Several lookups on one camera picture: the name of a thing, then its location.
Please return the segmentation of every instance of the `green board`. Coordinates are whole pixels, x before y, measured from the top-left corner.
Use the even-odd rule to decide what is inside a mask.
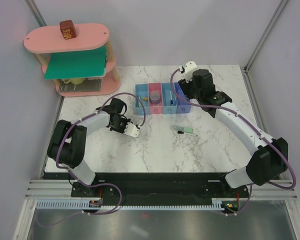
[[[105,45],[93,50],[52,53],[44,79],[103,77],[106,58]]]

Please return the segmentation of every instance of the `blue pen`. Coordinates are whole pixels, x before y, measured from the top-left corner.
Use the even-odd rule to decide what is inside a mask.
[[[172,100],[172,92],[171,92],[171,90],[170,90],[170,105],[171,106],[173,106],[174,105],[174,101]]]

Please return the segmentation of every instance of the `round container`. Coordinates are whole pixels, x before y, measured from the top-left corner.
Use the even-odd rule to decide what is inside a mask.
[[[160,91],[152,91],[149,92],[149,98],[150,98],[150,102],[153,105],[157,105],[161,102],[161,94]]]

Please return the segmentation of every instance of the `table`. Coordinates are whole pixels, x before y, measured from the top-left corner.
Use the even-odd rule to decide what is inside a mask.
[[[219,91],[228,94],[242,113],[255,122],[245,83],[238,65],[200,65],[208,69]],[[122,79],[116,93],[134,93],[135,84],[167,83],[177,66],[119,67]],[[181,79],[175,75],[174,82]],[[109,95],[65,98],[59,119],[82,118],[100,107]],[[134,115],[135,99],[119,96],[127,103],[128,118],[140,124]],[[176,135],[170,125],[193,128],[197,137]],[[251,156],[245,146],[222,123],[199,107],[188,114],[148,115],[139,138],[102,128],[86,139],[84,159],[95,172],[227,172],[245,166]],[[64,172],[48,159],[45,172]]]

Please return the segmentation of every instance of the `brown box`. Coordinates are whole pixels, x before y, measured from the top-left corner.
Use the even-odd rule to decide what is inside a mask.
[[[75,25],[72,20],[61,21],[59,25],[64,39],[74,39],[77,36]]]

